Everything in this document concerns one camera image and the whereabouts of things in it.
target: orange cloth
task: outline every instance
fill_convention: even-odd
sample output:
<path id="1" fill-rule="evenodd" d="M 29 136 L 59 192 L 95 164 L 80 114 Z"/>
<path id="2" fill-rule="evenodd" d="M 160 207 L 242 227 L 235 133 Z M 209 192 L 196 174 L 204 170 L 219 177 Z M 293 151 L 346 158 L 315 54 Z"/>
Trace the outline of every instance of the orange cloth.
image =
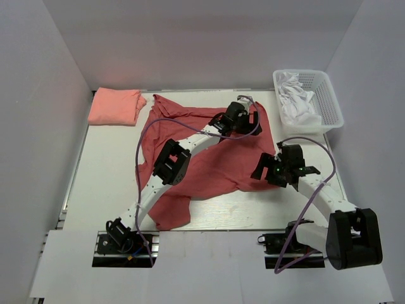
<path id="1" fill-rule="evenodd" d="M 89 125 L 135 125 L 146 105 L 140 90 L 112 90 L 100 87 L 94 95 Z"/>

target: purple cable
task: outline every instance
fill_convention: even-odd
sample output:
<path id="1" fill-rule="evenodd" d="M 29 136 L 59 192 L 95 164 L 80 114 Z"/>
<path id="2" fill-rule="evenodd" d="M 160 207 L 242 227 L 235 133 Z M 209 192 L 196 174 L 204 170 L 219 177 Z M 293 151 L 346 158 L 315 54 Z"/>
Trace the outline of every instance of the purple cable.
<path id="1" fill-rule="evenodd" d="M 184 126 L 184 127 L 186 127 L 186 128 L 189 128 L 190 130 L 196 131 L 197 133 L 200 133 L 200 134 L 207 134 L 207 135 L 211 135 L 211 136 L 215 136 L 215 137 L 220 137 L 220 138 L 224 138 L 224 139 L 232 139 L 232 140 L 239 140 L 239 139 L 245 138 L 245 137 L 250 136 L 251 134 L 255 133 L 255 131 L 258 129 L 258 127 L 259 127 L 259 125 L 260 125 L 260 112 L 259 112 L 259 108 L 258 108 L 257 104 L 253 101 L 253 98 L 252 98 L 252 97 L 246 96 L 246 95 L 239 95 L 239 96 L 237 97 L 237 99 L 239 100 L 240 98 L 246 98 L 246 99 L 248 99 L 248 100 L 253 104 L 253 106 L 256 108 L 256 111 L 258 112 L 258 123 L 256 124 L 256 126 L 254 127 L 254 129 L 253 129 L 250 133 L 245 134 L 245 135 L 243 135 L 243 136 L 240 136 L 240 137 L 228 137 L 228 136 L 223 136 L 223 135 L 220 135 L 220 134 L 214 134 L 214 133 L 209 133 L 209 132 L 203 132 L 202 130 L 196 129 L 196 128 L 194 128 L 194 127 L 191 127 L 190 125 L 186 125 L 185 123 L 179 122 L 178 120 L 175 120 L 175 119 L 172 119 L 172 118 L 158 118 L 158 119 L 155 119 L 155 120 L 153 120 L 152 122 L 150 122 L 150 123 L 144 128 L 143 132 L 141 133 L 140 138 L 139 138 L 139 141 L 138 141 L 137 149 L 136 149 L 136 152 L 135 152 L 135 176 L 136 176 L 137 185 L 138 185 L 138 203 L 137 203 L 137 209 L 136 209 L 136 211 L 135 211 L 135 228 L 137 229 L 137 232 L 138 232 L 139 236 L 142 238 L 142 240 L 143 240 L 143 242 L 144 242 L 144 245 L 145 245 L 145 247 L 146 247 L 147 254 L 149 255 L 149 259 L 150 259 L 150 261 L 151 261 L 152 267 L 153 267 L 153 258 L 152 258 L 151 249 L 149 248 L 149 244 L 148 244 L 146 238 L 144 237 L 144 235 L 142 234 L 142 232 L 140 231 L 139 225 L 138 225 L 138 214 L 139 214 L 140 196 L 141 196 L 141 192 L 142 192 L 142 190 L 141 190 L 141 188 L 140 188 L 140 173 L 139 173 L 139 165 L 138 165 L 138 156 L 139 156 L 140 144 L 141 144 L 141 142 L 142 142 L 142 140 L 143 140 L 143 138 L 144 138 L 144 136 L 145 136 L 147 130 L 148 130 L 148 129 L 150 128 L 150 126 L 151 126 L 152 124 L 154 124 L 155 122 L 161 122 L 161 121 L 166 120 L 166 121 L 168 121 L 168 122 L 175 122 L 176 124 L 182 125 L 182 126 Z"/>
<path id="2" fill-rule="evenodd" d="M 290 234 L 289 234 L 289 236 L 287 237 L 287 239 L 285 240 L 285 243 L 284 243 L 284 246 L 283 246 L 283 248 L 282 248 L 282 250 L 281 250 L 281 252 L 280 252 L 280 255 L 278 256 L 277 263 L 276 263 L 276 266 L 275 266 L 275 268 L 274 268 L 274 273 L 275 273 L 275 274 L 281 273 L 281 271 L 283 271 L 284 269 L 287 269 L 287 268 L 289 268 L 290 266 L 294 265 L 295 263 L 298 263 L 298 262 L 304 260 L 305 258 L 309 257 L 309 256 L 312 255 L 313 253 L 317 253 L 317 252 L 318 252 L 317 250 L 313 250 L 313 251 L 311 251 L 311 252 L 309 252 L 309 253 L 307 253 L 307 254 L 301 256 L 300 258 L 298 258 L 298 259 L 296 259 L 296 260 L 294 260 L 294 261 L 292 261 L 292 262 L 290 262 L 290 263 L 284 265 L 283 267 L 279 268 L 279 267 L 280 267 L 280 264 L 281 264 L 281 261 L 282 261 L 282 259 L 283 259 L 283 257 L 284 257 L 284 254 L 285 254 L 285 250 L 287 250 L 287 247 L 288 247 L 288 245 L 290 244 L 291 239 L 292 239 L 294 233 L 296 233 L 296 230 L 297 230 L 297 227 L 298 227 L 298 225 L 299 225 L 299 222 L 300 222 L 300 221 L 302 220 L 302 218 L 304 217 L 304 214 L 305 214 L 306 211 L 308 210 L 309 206 L 312 204 L 312 202 L 313 202 L 313 200 L 315 199 L 316 195 L 322 190 L 322 188 L 325 186 L 325 184 L 326 184 L 328 181 L 330 181 L 330 179 L 331 179 L 331 178 L 335 175 L 335 173 L 336 173 L 336 163 L 335 163 L 335 160 L 333 159 L 332 154 L 331 154 L 331 153 L 329 152 L 329 150 L 328 150 L 327 148 L 325 148 L 320 142 L 315 141 L 314 139 L 311 139 L 311 138 L 308 138 L 308 137 L 304 137 L 304 136 L 293 136 L 293 137 L 289 137 L 289 138 L 287 138 L 287 139 L 284 139 L 283 141 L 281 141 L 281 143 L 284 143 L 285 141 L 289 141 L 289 140 L 292 140 L 292 139 L 305 139 L 305 140 L 307 140 L 307 141 L 311 141 L 312 143 L 315 143 L 315 144 L 319 145 L 322 149 L 325 150 L 325 152 L 326 152 L 326 153 L 328 154 L 328 156 L 330 157 L 330 160 L 332 161 L 333 170 L 332 170 L 332 173 L 315 189 L 314 193 L 311 195 L 311 197 L 309 198 L 308 202 L 306 203 L 304 209 L 302 209 L 300 215 L 298 216 L 297 222 L 296 222 L 296 224 L 293 226 L 292 230 L 290 231 Z"/>

